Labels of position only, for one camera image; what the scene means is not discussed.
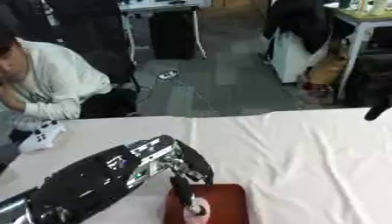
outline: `table leg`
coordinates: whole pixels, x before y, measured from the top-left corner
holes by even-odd
[[[200,41],[199,17],[198,17],[197,10],[193,10],[193,27],[194,27],[194,37],[196,39],[196,45],[198,46],[203,59],[206,59],[207,54]]]
[[[124,29],[126,31],[126,35],[129,40],[129,57],[130,61],[132,63],[136,64],[135,62],[135,39],[133,38],[133,32],[132,32],[132,27],[130,25],[130,14],[129,13],[123,13],[122,14],[122,24],[124,26]]]
[[[351,75],[351,72],[354,69],[355,61],[358,58],[358,54],[361,49],[362,41],[365,38],[367,26],[365,24],[359,24],[355,29],[355,37],[352,45],[350,46],[350,55],[349,61],[346,67],[345,72],[343,73],[343,77],[341,78],[340,86],[339,86],[339,99],[342,100],[345,94],[345,87],[347,84],[347,80]]]

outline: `man's hand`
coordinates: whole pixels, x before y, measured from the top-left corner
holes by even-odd
[[[7,82],[0,82],[0,101],[9,109],[25,112],[25,103],[18,100],[15,90]]]

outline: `red tray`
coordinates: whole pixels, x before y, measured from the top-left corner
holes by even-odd
[[[192,185],[196,197],[207,200],[211,206],[208,224],[249,224],[245,191],[240,185]],[[166,198],[164,224],[185,224],[184,208],[173,190]]]

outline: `black hair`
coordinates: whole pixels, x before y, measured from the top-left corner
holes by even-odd
[[[0,56],[5,55],[16,41],[15,32],[0,21]]]

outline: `white sweater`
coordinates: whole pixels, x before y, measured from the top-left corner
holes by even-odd
[[[92,68],[79,54],[63,46],[18,39],[30,58],[30,71],[12,87],[24,113],[12,124],[19,130],[35,130],[44,120],[77,119],[81,103],[96,94],[110,92],[109,77]]]

